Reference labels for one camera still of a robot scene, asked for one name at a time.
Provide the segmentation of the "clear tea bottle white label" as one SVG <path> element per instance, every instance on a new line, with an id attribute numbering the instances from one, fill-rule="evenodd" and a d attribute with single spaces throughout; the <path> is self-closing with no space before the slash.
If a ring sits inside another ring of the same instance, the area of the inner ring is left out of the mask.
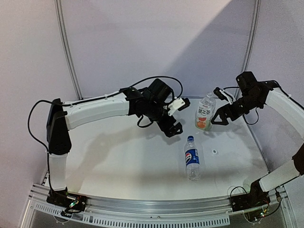
<path id="1" fill-rule="evenodd" d="M 207 93 L 198 104 L 195 115 L 195 126 L 204 131 L 211 128 L 211 119 L 213 118 L 216 107 L 216 100 L 213 93 Z"/>

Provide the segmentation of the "blue pepsi bottle cap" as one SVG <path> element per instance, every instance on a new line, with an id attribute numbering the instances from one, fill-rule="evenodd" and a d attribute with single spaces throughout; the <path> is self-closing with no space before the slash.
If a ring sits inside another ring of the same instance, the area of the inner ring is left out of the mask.
<path id="1" fill-rule="evenodd" d="M 193 141 L 193 140 L 194 140 L 194 137 L 193 137 L 193 136 L 188 136 L 187 140 L 188 140 L 188 141 Z"/>

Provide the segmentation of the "clear pepsi bottle blue label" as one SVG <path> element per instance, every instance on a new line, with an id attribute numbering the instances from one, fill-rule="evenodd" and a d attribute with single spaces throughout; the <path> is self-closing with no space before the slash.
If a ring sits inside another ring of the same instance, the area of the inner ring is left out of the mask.
<path id="1" fill-rule="evenodd" d="M 198 181 L 200 179 L 200 160 L 197 146 L 193 141 L 186 142 L 184 146 L 185 171 L 188 180 Z"/>

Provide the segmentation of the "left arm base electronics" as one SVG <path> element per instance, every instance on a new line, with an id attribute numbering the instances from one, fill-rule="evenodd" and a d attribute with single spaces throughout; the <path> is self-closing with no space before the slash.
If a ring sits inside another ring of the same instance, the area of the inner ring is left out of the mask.
<path id="1" fill-rule="evenodd" d="M 84 195 L 73 194 L 65 190 L 50 190 L 47 197 L 47 203 L 62 207 L 61 216 L 70 218 L 73 214 L 84 212 L 86 209 L 88 197 Z"/>

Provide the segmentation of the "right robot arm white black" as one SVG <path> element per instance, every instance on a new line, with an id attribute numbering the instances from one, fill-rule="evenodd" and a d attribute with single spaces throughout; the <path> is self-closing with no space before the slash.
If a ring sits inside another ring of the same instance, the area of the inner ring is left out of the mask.
<path id="1" fill-rule="evenodd" d="M 252 109 L 262 109 L 267 105 L 285 118 L 303 137 L 304 108 L 289 96 L 277 81 L 257 81 L 251 71 L 245 71 L 236 77 L 236 82 L 242 97 L 218 108 L 211 119 L 213 125 L 228 125 L 229 121 L 237 120 Z M 303 174 L 304 148 L 300 147 L 291 161 L 251 184 L 250 192 L 246 194 L 247 205 L 256 207 L 270 190 Z"/>

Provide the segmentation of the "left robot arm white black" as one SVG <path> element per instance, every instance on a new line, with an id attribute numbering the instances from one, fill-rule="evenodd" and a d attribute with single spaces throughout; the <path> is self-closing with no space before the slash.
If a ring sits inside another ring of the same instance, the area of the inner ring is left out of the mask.
<path id="1" fill-rule="evenodd" d="M 47 120 L 48 170 L 52 198 L 60 206 L 67 206 L 71 197 L 65 192 L 67 154 L 72 148 L 69 130 L 109 117 L 146 116 L 157 123 L 160 130 L 173 137 L 182 133 L 181 123 L 173 114 L 190 105 L 187 98 L 176 97 L 174 91 L 159 76 L 148 86 L 136 89 L 133 85 L 101 97 L 63 103 L 55 99 Z"/>

